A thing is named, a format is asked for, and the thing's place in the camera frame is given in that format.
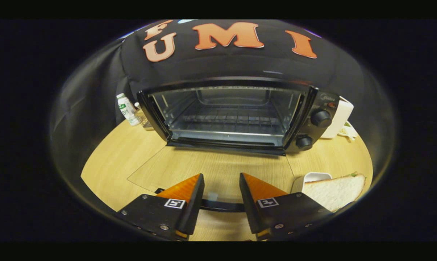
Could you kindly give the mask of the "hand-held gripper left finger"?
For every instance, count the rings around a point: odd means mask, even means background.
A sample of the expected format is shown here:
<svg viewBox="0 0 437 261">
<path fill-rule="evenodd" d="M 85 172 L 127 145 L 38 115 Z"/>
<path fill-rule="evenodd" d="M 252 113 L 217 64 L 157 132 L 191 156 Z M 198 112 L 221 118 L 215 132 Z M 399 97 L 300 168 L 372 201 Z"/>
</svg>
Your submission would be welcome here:
<svg viewBox="0 0 437 261">
<path fill-rule="evenodd" d="M 118 218 L 162 241 L 187 241 L 194 234 L 205 188 L 203 174 L 156 194 L 142 194 Z"/>
</svg>

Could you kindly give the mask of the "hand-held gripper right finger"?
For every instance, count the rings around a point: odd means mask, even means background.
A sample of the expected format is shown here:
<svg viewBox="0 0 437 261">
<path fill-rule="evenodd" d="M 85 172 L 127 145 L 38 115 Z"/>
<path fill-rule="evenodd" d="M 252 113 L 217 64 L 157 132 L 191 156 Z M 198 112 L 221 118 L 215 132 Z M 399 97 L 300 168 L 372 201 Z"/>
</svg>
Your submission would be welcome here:
<svg viewBox="0 0 437 261">
<path fill-rule="evenodd" d="M 240 173 L 240 192 L 258 241 L 295 241 L 333 216 L 308 195 L 287 193 L 247 173 Z"/>
</svg>

